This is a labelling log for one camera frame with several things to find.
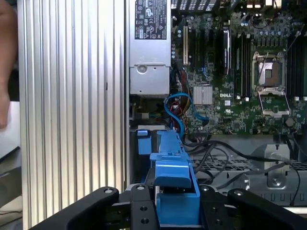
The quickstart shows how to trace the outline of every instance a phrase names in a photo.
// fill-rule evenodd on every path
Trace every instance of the regulatory label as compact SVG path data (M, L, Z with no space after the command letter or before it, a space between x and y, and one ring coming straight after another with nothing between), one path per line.
M135 39L166 40L167 0L135 1Z

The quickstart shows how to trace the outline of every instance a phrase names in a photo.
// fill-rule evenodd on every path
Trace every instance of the chipset heatsink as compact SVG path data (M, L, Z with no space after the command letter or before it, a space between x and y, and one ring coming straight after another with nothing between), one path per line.
M194 86L193 102L198 104L213 104L213 88L212 85Z

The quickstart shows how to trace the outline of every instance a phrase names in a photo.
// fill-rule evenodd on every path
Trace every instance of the motherboard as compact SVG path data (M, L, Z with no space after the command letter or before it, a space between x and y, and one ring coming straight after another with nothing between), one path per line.
M196 111L186 111L194 134L302 132L307 114L304 22L282 9L247 3L229 13L174 13L172 62L182 65Z

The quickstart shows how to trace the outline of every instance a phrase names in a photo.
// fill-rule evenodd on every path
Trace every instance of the blue latch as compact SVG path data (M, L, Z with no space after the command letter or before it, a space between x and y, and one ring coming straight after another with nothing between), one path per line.
M139 155L152 153L152 138L149 130L138 130Z

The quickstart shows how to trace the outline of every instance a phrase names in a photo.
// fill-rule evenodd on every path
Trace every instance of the ribbed metal surface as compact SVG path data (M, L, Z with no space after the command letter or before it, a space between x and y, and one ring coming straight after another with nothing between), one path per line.
M124 0L18 0L24 229L125 180Z
M213 104L213 89L211 85L193 87L194 104Z

